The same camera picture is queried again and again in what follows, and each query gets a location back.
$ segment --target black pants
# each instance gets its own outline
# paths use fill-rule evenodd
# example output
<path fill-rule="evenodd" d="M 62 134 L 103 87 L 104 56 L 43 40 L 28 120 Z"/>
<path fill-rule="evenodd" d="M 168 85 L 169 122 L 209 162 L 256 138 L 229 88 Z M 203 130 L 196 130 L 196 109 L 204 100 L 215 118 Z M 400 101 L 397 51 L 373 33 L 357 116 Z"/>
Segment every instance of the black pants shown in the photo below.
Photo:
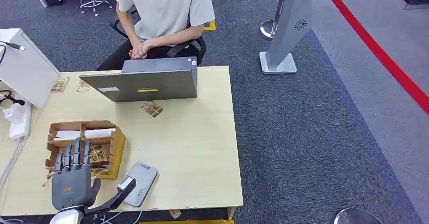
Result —
<path fill-rule="evenodd" d="M 110 70 L 121 70 L 123 67 L 124 61 L 130 60 L 130 56 L 128 55 L 128 52 L 132 49 L 131 43 L 129 40 L 127 40 L 125 43 L 123 43 L 119 48 L 113 52 L 107 58 L 106 61 L 104 61 L 99 67 L 98 71 L 110 71 Z M 158 59 L 158 58 L 165 58 L 167 55 L 168 50 L 170 50 L 170 46 L 160 46 L 155 47 L 153 49 L 150 49 L 148 52 L 148 56 L 146 59 Z M 180 51 L 176 57 L 189 57 L 189 56 L 198 56 L 199 50 L 196 46 L 193 44 L 190 44 L 188 48 L 183 49 Z"/>

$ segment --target cardboard box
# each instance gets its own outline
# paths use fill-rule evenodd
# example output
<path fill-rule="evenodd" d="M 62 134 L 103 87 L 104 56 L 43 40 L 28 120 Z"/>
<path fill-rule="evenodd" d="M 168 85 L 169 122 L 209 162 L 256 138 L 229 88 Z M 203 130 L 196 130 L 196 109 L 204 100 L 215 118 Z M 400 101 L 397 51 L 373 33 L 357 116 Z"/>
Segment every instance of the cardboard box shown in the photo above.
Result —
<path fill-rule="evenodd" d="M 110 137 L 86 139 L 84 137 L 85 130 L 88 129 L 109 129 L 115 128 Z M 77 122 L 61 122 L 52 123 L 49 127 L 48 143 L 46 149 L 49 150 L 49 159 L 45 160 L 45 167 L 51 173 L 53 167 L 55 167 L 55 160 L 58 152 L 64 152 L 65 147 L 68 144 L 72 144 L 74 140 L 59 140 L 54 141 L 54 138 L 59 130 L 79 130 L 80 131 L 80 153 L 81 163 L 83 156 L 84 143 L 86 140 L 90 140 L 90 149 L 101 146 L 107 159 L 90 161 L 89 166 L 91 169 L 98 168 L 101 166 L 107 166 L 106 170 L 102 171 L 98 177 L 106 179 L 116 179 L 119 173 L 119 167 L 122 160 L 123 147 L 125 144 L 125 135 L 122 133 L 120 128 L 107 120 L 97 121 L 77 121 Z"/>

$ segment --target white device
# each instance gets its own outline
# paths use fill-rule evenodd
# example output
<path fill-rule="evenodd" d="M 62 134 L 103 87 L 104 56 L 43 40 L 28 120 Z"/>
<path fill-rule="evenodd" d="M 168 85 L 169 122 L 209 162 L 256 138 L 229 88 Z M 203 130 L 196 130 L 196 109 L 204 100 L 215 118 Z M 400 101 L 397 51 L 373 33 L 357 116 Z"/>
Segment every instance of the white device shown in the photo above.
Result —
<path fill-rule="evenodd" d="M 259 53 L 262 73 L 296 73 L 290 52 L 310 29 L 310 24 L 311 0 L 279 0 L 271 34 L 265 35 L 272 35 L 273 40 L 266 52 Z"/>
<path fill-rule="evenodd" d="M 21 106 L 14 103 L 9 109 L 3 111 L 5 118 L 11 122 L 9 137 L 14 140 L 21 137 L 27 138 L 30 134 L 31 103 L 18 94 L 15 94 L 14 98 L 24 100 L 25 104 Z"/>
<path fill-rule="evenodd" d="M 134 164 L 130 172 L 118 183 L 118 187 L 124 189 L 133 179 L 136 180 L 136 186 L 124 202 L 134 207 L 141 206 L 157 174 L 158 171 L 148 164 L 143 162 Z"/>
<path fill-rule="evenodd" d="M 6 46 L 0 80 L 36 107 L 43 107 L 61 73 L 20 28 L 0 29 L 0 40 L 25 47 L 16 50 Z"/>

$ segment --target clasped hands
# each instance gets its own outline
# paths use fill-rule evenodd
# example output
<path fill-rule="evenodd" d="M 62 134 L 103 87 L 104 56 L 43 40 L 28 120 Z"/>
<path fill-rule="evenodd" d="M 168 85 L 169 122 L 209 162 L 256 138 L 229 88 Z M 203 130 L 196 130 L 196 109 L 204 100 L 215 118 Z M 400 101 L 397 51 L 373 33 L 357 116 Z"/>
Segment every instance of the clasped hands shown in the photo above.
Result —
<path fill-rule="evenodd" d="M 128 52 L 131 60 L 140 60 L 147 57 L 148 51 L 153 48 L 151 45 L 151 39 L 148 39 L 144 42 L 135 42 L 132 44 L 133 49 Z"/>

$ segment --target laptop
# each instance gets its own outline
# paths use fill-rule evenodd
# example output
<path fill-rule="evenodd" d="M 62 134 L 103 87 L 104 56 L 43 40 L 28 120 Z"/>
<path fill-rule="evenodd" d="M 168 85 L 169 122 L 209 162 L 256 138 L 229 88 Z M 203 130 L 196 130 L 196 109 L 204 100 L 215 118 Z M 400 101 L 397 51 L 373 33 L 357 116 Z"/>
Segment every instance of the laptop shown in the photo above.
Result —
<path fill-rule="evenodd" d="M 197 97 L 197 58 L 125 61 L 119 74 L 79 76 L 114 102 Z"/>

